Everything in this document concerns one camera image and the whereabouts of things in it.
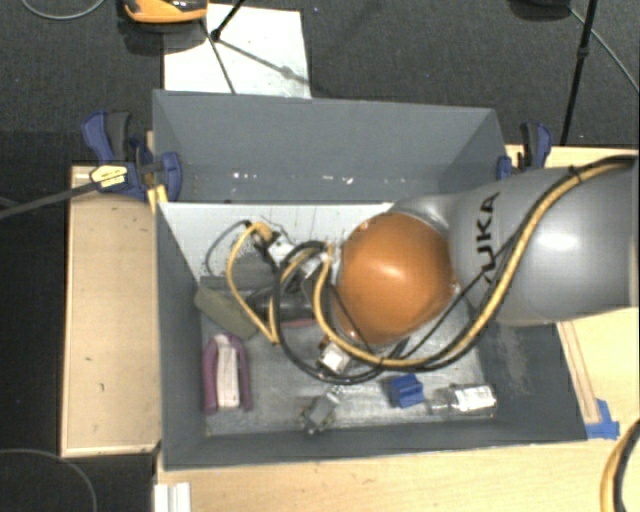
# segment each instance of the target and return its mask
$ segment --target wooden board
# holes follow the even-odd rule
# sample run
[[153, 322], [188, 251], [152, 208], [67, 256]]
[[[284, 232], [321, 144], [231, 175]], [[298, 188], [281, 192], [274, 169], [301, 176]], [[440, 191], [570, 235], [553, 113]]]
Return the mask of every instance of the wooden board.
[[[73, 170], [74, 186], [88, 169]], [[152, 215], [91, 193], [70, 206], [60, 447], [65, 457], [151, 451], [160, 439]]]
[[[555, 148], [548, 166], [580, 165], [608, 154]], [[74, 170], [76, 184], [86, 179], [83, 174], [86, 169]], [[149, 451], [160, 438], [151, 226], [149, 209], [127, 198], [92, 194], [72, 203], [64, 456]], [[570, 327], [580, 340], [593, 395], [606, 399], [614, 418], [628, 426], [639, 414], [637, 309]], [[157, 478], [167, 484], [190, 482], [194, 512], [595, 512], [601, 471], [613, 446], [595, 440], [224, 470], [165, 473], [159, 467]], [[636, 460], [628, 471], [625, 499], [629, 510], [640, 510], [640, 493], [629, 491], [634, 486], [640, 489]]]

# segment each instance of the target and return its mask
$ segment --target gray box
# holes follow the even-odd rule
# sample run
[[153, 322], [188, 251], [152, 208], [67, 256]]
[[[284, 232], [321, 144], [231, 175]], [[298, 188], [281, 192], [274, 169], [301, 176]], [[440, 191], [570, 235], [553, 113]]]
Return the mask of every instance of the gray box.
[[[394, 423], [372, 417], [309, 438], [292, 420], [266, 428], [238, 413], [220, 420], [219, 432], [211, 435], [202, 412], [200, 366], [203, 337], [215, 326], [202, 322], [193, 296], [206, 247], [222, 226], [246, 215], [279, 221], [293, 215], [291, 225], [303, 226], [297, 236], [346, 235], [358, 218], [387, 208], [385, 201], [459, 192], [493, 181], [504, 145], [495, 114], [485, 109], [170, 92], [154, 94], [154, 133], [158, 152], [179, 152], [185, 170], [180, 200], [193, 201], [163, 204], [157, 216], [167, 470], [586, 437], [555, 326], [498, 325], [485, 330], [465, 363], [468, 375], [483, 375], [496, 389], [499, 407], [490, 421], [398, 416]], [[343, 224], [311, 221], [331, 215]], [[210, 231], [203, 229], [207, 225]], [[329, 227], [337, 232], [327, 233]], [[457, 314], [455, 321], [464, 322], [465, 311]], [[285, 399], [289, 395], [282, 381], [312, 381], [266, 341], [252, 339], [245, 347], [253, 384], [263, 383], [253, 390], [256, 399], [267, 396], [265, 375], [282, 374], [274, 382], [280, 382]], [[263, 374], [261, 362], [268, 368]], [[258, 412], [278, 407], [263, 404]]]

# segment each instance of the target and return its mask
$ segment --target blue block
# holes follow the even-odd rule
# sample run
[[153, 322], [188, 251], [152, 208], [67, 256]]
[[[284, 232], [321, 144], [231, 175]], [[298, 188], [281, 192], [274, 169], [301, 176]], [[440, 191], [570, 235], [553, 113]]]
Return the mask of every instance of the blue block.
[[389, 383], [389, 399], [394, 407], [411, 407], [424, 402], [422, 383], [412, 373], [395, 377]]
[[496, 167], [496, 179], [501, 181], [511, 177], [512, 165], [511, 158], [508, 156], [501, 156], [498, 159], [498, 166]]

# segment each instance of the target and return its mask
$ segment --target white label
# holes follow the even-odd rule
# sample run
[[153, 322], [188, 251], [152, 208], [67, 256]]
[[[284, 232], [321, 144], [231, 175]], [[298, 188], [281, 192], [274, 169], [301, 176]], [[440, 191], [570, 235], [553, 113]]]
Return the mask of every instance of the white label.
[[218, 341], [218, 376], [217, 396], [220, 409], [237, 409], [240, 407], [240, 391], [238, 383], [238, 361], [235, 349], [225, 339]]
[[458, 389], [455, 394], [461, 412], [487, 409], [496, 405], [496, 397], [489, 386]]

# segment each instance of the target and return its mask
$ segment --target orange object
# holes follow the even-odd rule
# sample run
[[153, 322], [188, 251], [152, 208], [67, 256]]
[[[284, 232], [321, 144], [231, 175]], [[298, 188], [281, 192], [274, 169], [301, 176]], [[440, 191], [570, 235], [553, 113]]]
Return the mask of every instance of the orange object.
[[455, 287], [444, 236], [410, 215], [384, 213], [342, 247], [334, 318], [354, 339], [397, 342], [438, 316]]
[[124, 9], [139, 23], [184, 23], [206, 16], [207, 7], [207, 0], [135, 0], [125, 2]]

